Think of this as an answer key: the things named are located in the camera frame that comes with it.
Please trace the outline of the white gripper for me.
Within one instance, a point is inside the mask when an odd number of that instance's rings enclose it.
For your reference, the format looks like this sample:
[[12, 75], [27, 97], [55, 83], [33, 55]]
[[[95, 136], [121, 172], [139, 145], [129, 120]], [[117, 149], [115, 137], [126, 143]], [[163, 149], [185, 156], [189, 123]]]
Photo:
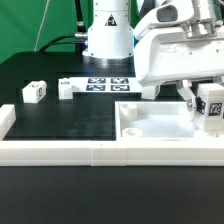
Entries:
[[143, 86], [177, 81], [179, 95], [195, 111], [194, 79], [224, 87], [224, 24], [214, 0], [155, 0], [134, 29], [134, 68]]

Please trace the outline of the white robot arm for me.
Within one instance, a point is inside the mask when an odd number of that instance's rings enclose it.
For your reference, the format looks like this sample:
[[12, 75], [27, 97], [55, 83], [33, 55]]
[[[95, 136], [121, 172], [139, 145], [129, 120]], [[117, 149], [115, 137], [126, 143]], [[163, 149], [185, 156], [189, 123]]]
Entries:
[[137, 0], [141, 20], [129, 24], [129, 0], [93, 0], [85, 60], [134, 62], [142, 97], [154, 99], [174, 83], [190, 109], [191, 83], [212, 79], [224, 86], [224, 24], [213, 0]]

